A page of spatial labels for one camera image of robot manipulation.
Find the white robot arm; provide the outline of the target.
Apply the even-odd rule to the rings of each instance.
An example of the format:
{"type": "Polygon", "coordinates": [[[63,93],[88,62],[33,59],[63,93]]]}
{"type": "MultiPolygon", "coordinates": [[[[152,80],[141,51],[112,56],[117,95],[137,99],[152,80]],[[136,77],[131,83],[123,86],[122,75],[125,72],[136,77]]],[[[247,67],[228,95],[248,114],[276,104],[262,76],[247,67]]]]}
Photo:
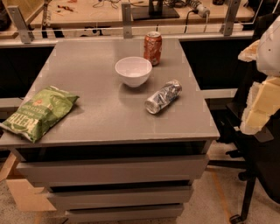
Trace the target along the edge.
{"type": "Polygon", "coordinates": [[[241,51],[238,59],[254,60],[256,69],[267,76],[262,83],[253,82],[241,117],[241,132],[254,135],[280,109],[280,17],[259,40],[241,51]]]}

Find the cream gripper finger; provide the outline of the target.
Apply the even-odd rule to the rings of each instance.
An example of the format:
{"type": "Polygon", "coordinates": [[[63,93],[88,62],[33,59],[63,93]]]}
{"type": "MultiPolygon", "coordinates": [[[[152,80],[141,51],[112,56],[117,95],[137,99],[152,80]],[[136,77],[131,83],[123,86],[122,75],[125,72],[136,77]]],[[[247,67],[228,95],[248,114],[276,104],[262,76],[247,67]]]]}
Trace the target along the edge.
{"type": "Polygon", "coordinates": [[[280,109],[280,78],[269,76],[262,83],[254,82],[246,104],[240,130],[243,134],[254,135],[280,109]]]}
{"type": "Polygon", "coordinates": [[[248,47],[246,47],[244,50],[242,50],[238,55],[238,59],[245,62],[256,60],[257,48],[259,46],[259,42],[260,40],[256,40],[248,47]]]}

